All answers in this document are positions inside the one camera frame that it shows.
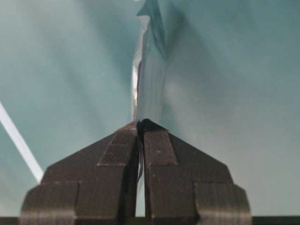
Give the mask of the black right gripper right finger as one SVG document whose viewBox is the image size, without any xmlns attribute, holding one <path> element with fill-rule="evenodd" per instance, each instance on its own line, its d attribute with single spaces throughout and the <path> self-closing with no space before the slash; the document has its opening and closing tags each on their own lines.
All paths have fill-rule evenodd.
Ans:
<svg viewBox="0 0 300 225">
<path fill-rule="evenodd" d="M 137 123 L 145 169 L 146 217 L 153 225 L 249 225 L 244 189 L 228 167 L 144 119 Z"/>
</svg>

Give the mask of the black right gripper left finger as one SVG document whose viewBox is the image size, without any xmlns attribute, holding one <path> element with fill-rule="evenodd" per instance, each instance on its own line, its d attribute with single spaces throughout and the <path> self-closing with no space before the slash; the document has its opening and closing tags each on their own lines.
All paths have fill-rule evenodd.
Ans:
<svg viewBox="0 0 300 225">
<path fill-rule="evenodd" d="M 121 225 L 135 216 L 134 122 L 49 166 L 23 201 L 22 225 Z"/>
</svg>

